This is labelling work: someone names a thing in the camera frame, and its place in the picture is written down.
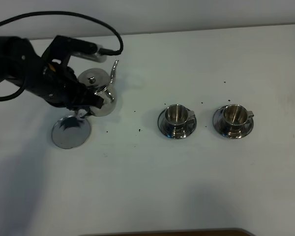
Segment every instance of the teapot spout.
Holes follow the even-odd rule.
[[[119,62],[119,60],[115,60],[112,71],[110,73],[110,83],[112,85],[115,83],[115,80],[116,80],[116,69],[117,69],[118,62]]]

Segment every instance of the white wall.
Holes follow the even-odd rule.
[[[295,0],[0,0],[0,21],[21,13],[66,10],[105,21],[121,33],[198,30],[295,22]],[[12,23],[0,35],[108,35],[94,23],[44,16]]]

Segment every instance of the cup handle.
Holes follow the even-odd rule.
[[[252,113],[252,111],[248,112],[248,119],[251,119],[252,117],[254,117],[255,115]]]
[[[194,111],[188,111],[188,119],[187,119],[187,121],[193,119],[195,116],[196,115],[195,115]]]

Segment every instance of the cup and saucer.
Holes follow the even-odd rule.
[[[254,121],[252,111],[238,104],[219,108],[213,115],[214,129],[224,137],[241,139],[252,131]]]
[[[184,139],[195,131],[197,119],[193,111],[180,104],[174,104],[161,112],[157,124],[166,137]]]

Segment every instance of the metal cup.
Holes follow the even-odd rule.
[[[228,105],[224,108],[222,114],[222,126],[230,130],[241,129],[249,119],[254,116],[252,111],[247,111],[238,104]]]
[[[172,128],[181,128],[194,117],[193,111],[179,104],[171,105],[165,109],[165,123]]]

